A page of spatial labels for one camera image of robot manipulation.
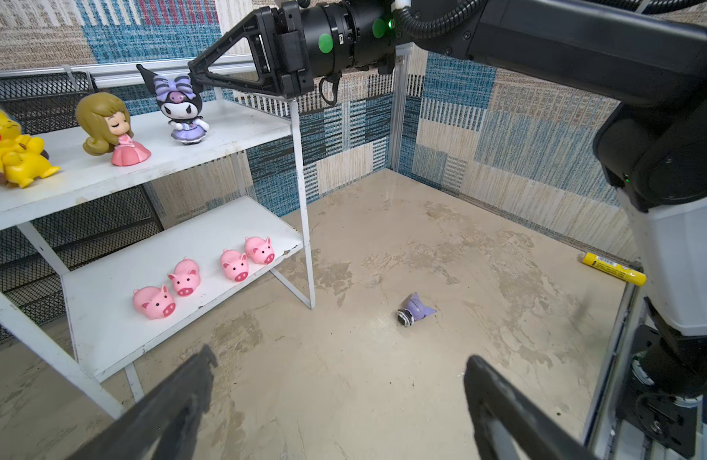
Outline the white two-tier shelf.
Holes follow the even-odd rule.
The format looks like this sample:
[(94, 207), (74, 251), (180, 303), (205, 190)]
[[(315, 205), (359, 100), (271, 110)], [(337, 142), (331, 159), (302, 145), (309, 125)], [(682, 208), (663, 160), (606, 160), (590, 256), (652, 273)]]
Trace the white two-tier shelf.
[[(144, 114), (138, 125), (150, 133), (148, 164), (121, 169), (92, 164), (79, 147), (74, 128), (47, 135), (49, 151), (62, 166), (56, 185), (20, 195), (0, 193), (0, 231), (16, 227), (52, 268), (60, 284), (72, 347), (62, 349), (23, 310), (0, 291), (0, 325), (112, 418), (123, 404), (104, 389), (104, 381), (123, 372), (135, 399), (143, 389), (134, 363), (242, 289), (219, 264), (223, 249), (242, 248), (249, 237), (267, 237), (275, 251), (267, 264), (253, 264), (248, 280), (276, 273), (279, 264), (309, 252), (309, 226), (294, 228), (247, 193), (217, 208), (112, 253), (100, 253), (76, 268), (66, 266), (62, 250), (106, 245), (128, 230), (158, 225), (146, 184), (279, 139), (293, 142), (295, 169), (304, 168), (299, 105), (288, 103), (288, 117), (217, 98), (209, 105), (210, 137), (183, 147), (163, 137), (162, 118)], [(166, 319), (150, 320), (132, 304), (135, 289), (159, 284), (183, 258), (200, 267), (196, 293), (177, 299)]]

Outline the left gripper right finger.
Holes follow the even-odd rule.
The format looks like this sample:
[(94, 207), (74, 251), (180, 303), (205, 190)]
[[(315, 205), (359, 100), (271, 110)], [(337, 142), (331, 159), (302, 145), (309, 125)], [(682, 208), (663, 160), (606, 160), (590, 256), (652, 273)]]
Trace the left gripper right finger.
[(554, 423), (481, 356), (469, 357), (465, 394), (482, 459), (592, 459), (594, 455)]

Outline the yellow blue pokemon toy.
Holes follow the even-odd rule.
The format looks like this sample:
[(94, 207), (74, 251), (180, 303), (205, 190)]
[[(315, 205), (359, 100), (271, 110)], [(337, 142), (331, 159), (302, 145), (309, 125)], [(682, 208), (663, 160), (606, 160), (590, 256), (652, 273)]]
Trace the yellow blue pokemon toy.
[(29, 136), (0, 105), (0, 186), (25, 189), (37, 179), (60, 172), (53, 166), (45, 141)]

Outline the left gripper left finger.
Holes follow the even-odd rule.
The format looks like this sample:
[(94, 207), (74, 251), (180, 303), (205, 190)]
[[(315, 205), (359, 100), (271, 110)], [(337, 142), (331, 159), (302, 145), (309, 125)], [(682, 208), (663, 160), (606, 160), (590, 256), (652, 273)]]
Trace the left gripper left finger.
[(191, 459), (210, 409), (217, 358), (205, 344), (72, 459)]

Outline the black purple bat toy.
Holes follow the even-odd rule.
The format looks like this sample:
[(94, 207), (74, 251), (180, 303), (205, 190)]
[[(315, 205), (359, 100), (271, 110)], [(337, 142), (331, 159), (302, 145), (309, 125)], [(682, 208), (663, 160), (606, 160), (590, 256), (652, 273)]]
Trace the black purple bat toy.
[(173, 129), (171, 137), (183, 145), (199, 144), (210, 129), (201, 116), (202, 87), (193, 84), (189, 75), (169, 78), (143, 65), (136, 67), (160, 111), (169, 119), (168, 124)]

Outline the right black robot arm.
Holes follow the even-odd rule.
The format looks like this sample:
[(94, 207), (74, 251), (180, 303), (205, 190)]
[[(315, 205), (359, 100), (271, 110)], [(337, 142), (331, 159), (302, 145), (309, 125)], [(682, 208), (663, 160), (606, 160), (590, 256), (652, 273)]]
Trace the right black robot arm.
[(694, 1), (280, 1), (196, 84), (334, 105), (413, 51), (401, 174), (638, 259), (660, 334), (637, 381), (707, 388), (707, 26)]

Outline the yellow glue tube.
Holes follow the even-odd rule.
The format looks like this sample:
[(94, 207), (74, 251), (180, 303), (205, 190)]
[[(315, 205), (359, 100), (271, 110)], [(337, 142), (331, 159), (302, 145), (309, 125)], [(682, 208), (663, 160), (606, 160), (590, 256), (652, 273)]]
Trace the yellow glue tube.
[(628, 266), (623, 266), (623, 264), (618, 264), (597, 254), (590, 252), (585, 253), (581, 262), (585, 266), (595, 268), (596, 270), (637, 287), (643, 287), (647, 283), (647, 276), (644, 273), (629, 268)]

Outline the olive green figure toy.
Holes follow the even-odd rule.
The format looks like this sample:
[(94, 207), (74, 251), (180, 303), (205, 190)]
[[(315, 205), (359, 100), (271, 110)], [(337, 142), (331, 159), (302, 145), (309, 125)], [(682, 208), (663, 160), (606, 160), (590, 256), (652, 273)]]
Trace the olive green figure toy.
[(127, 106), (117, 96), (98, 92), (82, 98), (77, 104), (76, 119), (87, 134), (82, 147), (93, 156), (111, 155), (115, 167), (132, 167), (144, 163), (151, 152), (134, 140)]

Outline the purple figure toy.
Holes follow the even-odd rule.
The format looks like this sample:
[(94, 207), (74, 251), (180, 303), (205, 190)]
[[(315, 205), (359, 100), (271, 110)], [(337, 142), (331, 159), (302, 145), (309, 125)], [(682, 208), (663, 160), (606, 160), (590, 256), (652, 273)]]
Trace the purple figure toy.
[(397, 320), (401, 326), (410, 327), (414, 323), (436, 314), (436, 312), (437, 310), (426, 306), (418, 293), (415, 292), (409, 296), (403, 307), (397, 310)]

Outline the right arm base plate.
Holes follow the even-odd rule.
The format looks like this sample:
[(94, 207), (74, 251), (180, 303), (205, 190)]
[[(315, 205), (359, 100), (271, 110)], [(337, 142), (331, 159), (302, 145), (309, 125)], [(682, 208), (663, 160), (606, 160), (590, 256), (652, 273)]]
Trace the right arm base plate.
[(638, 327), (616, 414), (684, 459), (700, 452), (699, 421), (707, 382), (671, 355), (660, 333)]

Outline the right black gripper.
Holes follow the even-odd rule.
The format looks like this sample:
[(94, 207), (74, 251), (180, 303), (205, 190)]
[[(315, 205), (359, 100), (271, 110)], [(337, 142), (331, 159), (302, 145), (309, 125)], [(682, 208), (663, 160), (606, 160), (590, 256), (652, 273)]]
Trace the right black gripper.
[(303, 7), (282, 2), (244, 17), (189, 62), (195, 85), (294, 99), (313, 89)]

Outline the pink pig toy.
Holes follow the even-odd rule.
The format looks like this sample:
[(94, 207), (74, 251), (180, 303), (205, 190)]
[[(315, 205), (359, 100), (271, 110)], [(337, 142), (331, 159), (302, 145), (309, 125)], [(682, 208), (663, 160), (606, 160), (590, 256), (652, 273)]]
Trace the pink pig toy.
[(151, 320), (169, 317), (176, 309), (175, 300), (165, 285), (136, 289), (132, 303), (137, 312)]
[(168, 278), (176, 294), (181, 297), (192, 295), (201, 284), (199, 266), (189, 258), (180, 261)]
[(247, 256), (240, 251), (224, 249), (220, 257), (224, 275), (231, 281), (243, 282), (249, 275)]
[(275, 260), (275, 251), (270, 238), (247, 237), (244, 242), (244, 253), (254, 264), (268, 265)]

